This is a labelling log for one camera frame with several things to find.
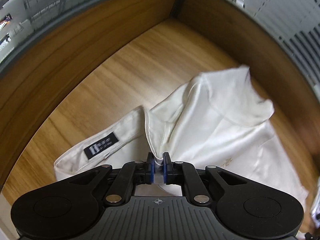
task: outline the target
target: crosshair marking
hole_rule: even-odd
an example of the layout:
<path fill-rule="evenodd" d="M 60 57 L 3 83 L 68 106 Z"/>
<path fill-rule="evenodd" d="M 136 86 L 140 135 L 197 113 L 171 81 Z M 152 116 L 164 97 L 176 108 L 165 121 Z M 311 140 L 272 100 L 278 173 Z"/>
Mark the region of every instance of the crosshair marking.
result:
<path fill-rule="evenodd" d="M 156 204 L 161 204 L 162 202 L 164 202 L 164 201 L 162 201 L 161 199 L 156 199 L 155 201 L 153 201 L 154 203 L 156 203 Z"/>

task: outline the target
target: wooden wall panel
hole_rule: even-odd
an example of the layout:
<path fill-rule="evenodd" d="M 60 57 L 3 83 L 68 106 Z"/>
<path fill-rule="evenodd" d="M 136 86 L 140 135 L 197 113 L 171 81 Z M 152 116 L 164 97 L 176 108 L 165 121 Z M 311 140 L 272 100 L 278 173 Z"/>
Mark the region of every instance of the wooden wall panel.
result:
<path fill-rule="evenodd" d="M 225 0 L 185 0 L 178 18 L 249 65 L 252 76 L 290 119 L 314 159 L 320 156 L 320 104 L 273 38 Z"/>
<path fill-rule="evenodd" d="M 0 185 L 55 107 L 106 58 L 169 17 L 174 0 L 106 0 L 61 25 L 0 80 Z"/>

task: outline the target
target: white shirt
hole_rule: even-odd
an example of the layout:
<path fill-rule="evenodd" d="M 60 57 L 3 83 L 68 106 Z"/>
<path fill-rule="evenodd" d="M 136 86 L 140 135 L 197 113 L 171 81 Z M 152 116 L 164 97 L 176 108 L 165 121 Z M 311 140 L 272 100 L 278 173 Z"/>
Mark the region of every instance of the white shirt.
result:
<path fill-rule="evenodd" d="M 148 152 L 162 165 L 162 153 L 172 161 L 192 163 L 198 169 L 216 165 L 284 191 L 305 207 L 308 192 L 285 153 L 269 118 L 270 100 L 253 89 L 249 68 L 200 73 L 151 110 L 137 107 L 100 133 L 78 143 L 54 163 L 57 180 L 102 164 L 121 168 L 145 161 Z M 113 133 L 119 140 L 88 159 L 84 149 Z M 159 186 L 180 195 L 175 185 Z M 141 187 L 139 195 L 159 188 Z"/>

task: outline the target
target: white cloth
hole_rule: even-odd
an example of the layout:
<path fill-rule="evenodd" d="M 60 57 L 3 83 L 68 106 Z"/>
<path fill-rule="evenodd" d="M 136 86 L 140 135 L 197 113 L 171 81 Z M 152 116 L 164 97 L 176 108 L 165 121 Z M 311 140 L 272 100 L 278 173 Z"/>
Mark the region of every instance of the white cloth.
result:
<path fill-rule="evenodd" d="M 105 163 L 121 168 L 129 161 L 145 161 L 149 151 L 161 165 L 162 153 L 169 152 L 172 161 L 198 169 L 220 166 L 284 191 L 305 207 L 308 192 L 269 121 L 273 112 L 272 102 L 253 89 L 248 67 L 201 73 L 153 109 L 137 107 L 72 147 L 55 161 L 56 178 Z M 88 160 L 84 149 L 112 132 L 119 142 Z M 173 195 L 181 192 L 179 186 L 159 186 Z"/>

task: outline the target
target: wooden surface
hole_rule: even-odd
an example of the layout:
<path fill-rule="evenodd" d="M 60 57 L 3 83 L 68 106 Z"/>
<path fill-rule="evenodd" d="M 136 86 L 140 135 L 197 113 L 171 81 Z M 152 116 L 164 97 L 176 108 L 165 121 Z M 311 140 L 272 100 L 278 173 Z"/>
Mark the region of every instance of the wooden surface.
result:
<path fill-rule="evenodd" d="M 54 182 L 56 158 L 133 108 L 152 108 L 199 72 L 238 65 L 223 50 L 178 21 L 160 23 L 117 51 L 61 102 L 20 156 L 4 185 L 4 195 L 13 203 L 25 192 Z M 255 80 L 252 82 L 260 95 L 269 98 Z M 275 110 L 271 122 L 310 192 L 310 209 L 318 173 L 288 119 L 277 105 Z M 308 212 L 301 230 L 313 230 Z"/>
<path fill-rule="evenodd" d="M 279 104 L 320 168 L 320 104 L 279 45 L 225 0 L 185 0 L 178 18 L 251 67 L 252 76 Z"/>
<path fill-rule="evenodd" d="M 92 70 L 169 17 L 174 0 L 107 0 L 47 35 L 0 80 L 0 185 L 31 137 Z"/>

